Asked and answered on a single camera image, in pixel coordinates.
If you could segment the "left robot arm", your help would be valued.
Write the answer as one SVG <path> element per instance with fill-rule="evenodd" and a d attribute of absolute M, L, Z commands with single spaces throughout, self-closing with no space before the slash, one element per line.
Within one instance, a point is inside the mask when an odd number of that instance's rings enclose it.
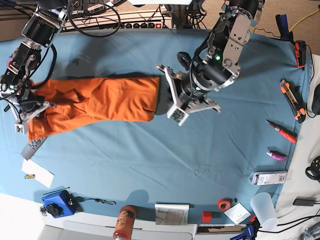
<path fill-rule="evenodd" d="M 228 87 L 239 77 L 240 55 L 250 39 L 250 27 L 259 23 L 264 5 L 263 0 L 225 1 L 216 24 L 194 54 L 177 53 L 185 72 L 175 73 L 168 66 L 157 65 L 168 82 L 168 99 L 161 94 L 157 115 L 172 118 L 204 110 L 221 111 L 208 94 Z"/>

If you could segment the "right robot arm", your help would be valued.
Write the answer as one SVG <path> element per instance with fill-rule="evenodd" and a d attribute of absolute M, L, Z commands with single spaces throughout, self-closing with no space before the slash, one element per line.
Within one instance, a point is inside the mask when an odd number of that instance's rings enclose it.
<path fill-rule="evenodd" d="M 22 30 L 24 41 L 11 55 L 0 78 L 0 99 L 8 103 L 16 124 L 21 126 L 50 107 L 32 91 L 31 75 L 41 65 L 43 48 L 51 49 L 55 36 L 63 29 L 67 18 L 66 0 L 38 0 L 37 8 Z"/>

